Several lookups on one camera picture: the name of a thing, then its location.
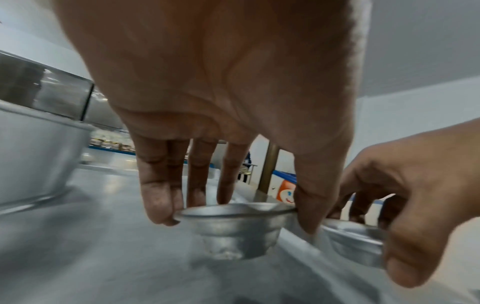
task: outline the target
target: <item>wall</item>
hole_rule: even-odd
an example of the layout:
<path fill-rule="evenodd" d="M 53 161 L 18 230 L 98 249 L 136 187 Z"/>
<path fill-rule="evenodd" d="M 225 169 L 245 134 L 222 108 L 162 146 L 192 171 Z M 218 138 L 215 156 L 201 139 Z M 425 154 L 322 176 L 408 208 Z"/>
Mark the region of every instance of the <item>wall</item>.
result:
<path fill-rule="evenodd" d="M 480 117 L 480 77 L 364 97 L 347 161 L 365 147 Z"/>
<path fill-rule="evenodd" d="M 77 52 L 3 25 L 0 25 L 0 51 L 92 79 Z"/>

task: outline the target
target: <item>silver bowl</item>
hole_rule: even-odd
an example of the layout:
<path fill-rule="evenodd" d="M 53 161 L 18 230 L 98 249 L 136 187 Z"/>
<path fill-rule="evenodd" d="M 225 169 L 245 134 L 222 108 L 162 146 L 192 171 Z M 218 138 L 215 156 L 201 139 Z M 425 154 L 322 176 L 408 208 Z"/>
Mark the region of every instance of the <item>silver bowl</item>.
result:
<path fill-rule="evenodd" d="M 238 260 L 267 254 L 295 211 L 284 203 L 233 203 L 188 208 L 174 217 L 202 237 L 212 258 Z"/>
<path fill-rule="evenodd" d="M 337 219 L 326 219 L 321 227 L 339 255 L 364 266 L 384 268 L 385 230 Z"/>

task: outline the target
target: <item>large metal pot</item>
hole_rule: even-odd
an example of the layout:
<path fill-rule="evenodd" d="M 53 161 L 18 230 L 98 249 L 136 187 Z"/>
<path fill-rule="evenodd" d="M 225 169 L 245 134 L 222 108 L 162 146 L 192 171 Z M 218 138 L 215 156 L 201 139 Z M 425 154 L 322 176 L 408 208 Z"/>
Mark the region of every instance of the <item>large metal pot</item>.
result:
<path fill-rule="evenodd" d="M 0 101 L 0 211 L 61 194 L 92 130 Z"/>

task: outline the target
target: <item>human hand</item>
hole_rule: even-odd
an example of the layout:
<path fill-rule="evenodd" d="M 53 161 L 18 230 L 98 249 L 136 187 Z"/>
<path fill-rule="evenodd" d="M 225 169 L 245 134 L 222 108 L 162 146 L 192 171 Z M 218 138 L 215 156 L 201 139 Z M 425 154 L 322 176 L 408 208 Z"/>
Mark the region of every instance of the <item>human hand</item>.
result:
<path fill-rule="evenodd" d="M 368 31 L 369 0 L 57 0 L 60 22 L 128 126 L 149 218 L 205 205 L 210 158 L 229 142 L 228 203 L 262 134 L 295 155 L 295 201 L 314 233 L 338 195 Z"/>
<path fill-rule="evenodd" d="M 375 199 L 387 198 L 378 225 L 388 230 L 385 266 L 404 287 L 424 284 L 449 236 L 480 216 L 480 119 L 364 149 L 345 169 L 330 217 L 349 197 L 351 221 L 365 223 Z"/>

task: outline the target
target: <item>gray ceiling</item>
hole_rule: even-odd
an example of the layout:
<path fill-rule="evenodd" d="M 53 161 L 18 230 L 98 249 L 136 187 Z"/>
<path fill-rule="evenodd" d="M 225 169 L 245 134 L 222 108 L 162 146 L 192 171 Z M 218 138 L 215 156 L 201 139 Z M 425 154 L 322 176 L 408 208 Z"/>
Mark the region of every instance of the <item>gray ceiling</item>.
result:
<path fill-rule="evenodd" d="M 0 0 L 4 25 L 71 48 L 41 0 Z M 376 0 L 361 95 L 480 75 L 480 0 Z"/>

